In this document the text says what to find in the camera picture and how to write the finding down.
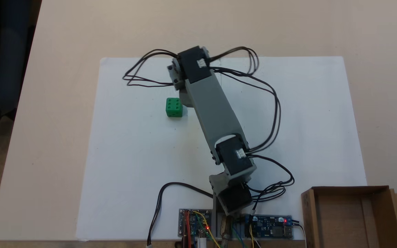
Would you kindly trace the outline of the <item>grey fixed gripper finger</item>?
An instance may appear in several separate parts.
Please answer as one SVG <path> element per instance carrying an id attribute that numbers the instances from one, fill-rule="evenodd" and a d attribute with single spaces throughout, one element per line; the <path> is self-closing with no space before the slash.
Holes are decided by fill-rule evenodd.
<path id="1" fill-rule="evenodd" d="M 189 97 L 186 87 L 179 90 L 179 98 L 182 105 L 184 105 L 186 108 L 194 108 L 194 105 L 191 98 Z"/>

